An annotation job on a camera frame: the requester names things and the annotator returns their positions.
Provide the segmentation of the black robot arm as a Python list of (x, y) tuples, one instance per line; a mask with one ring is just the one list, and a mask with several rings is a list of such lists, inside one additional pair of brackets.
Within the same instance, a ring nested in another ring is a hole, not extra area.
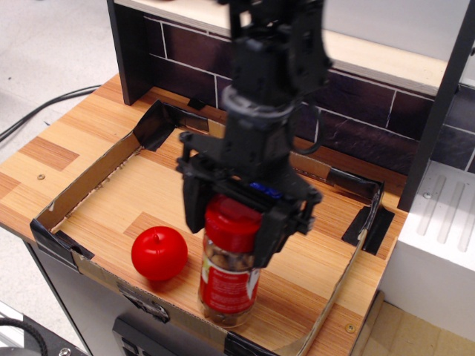
[(321, 194), (292, 168), (295, 118), (327, 81), (322, 1), (229, 1), (232, 83), (222, 93), (223, 138), (185, 132), (177, 169), (183, 175), (186, 223), (198, 232), (220, 193), (259, 211), (253, 266), (265, 268), (294, 233), (312, 228)]

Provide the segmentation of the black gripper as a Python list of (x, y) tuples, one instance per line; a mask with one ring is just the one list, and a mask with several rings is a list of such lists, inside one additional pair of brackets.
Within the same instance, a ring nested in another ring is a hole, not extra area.
[[(290, 164), (295, 150), (296, 111), (230, 110), (222, 138), (185, 131), (177, 170), (183, 175), (186, 224), (192, 233), (205, 226), (206, 209), (216, 193), (262, 213), (254, 242), (253, 268), (266, 268), (296, 232), (313, 227), (321, 194)], [(282, 193), (273, 199), (249, 187), (258, 182)]]

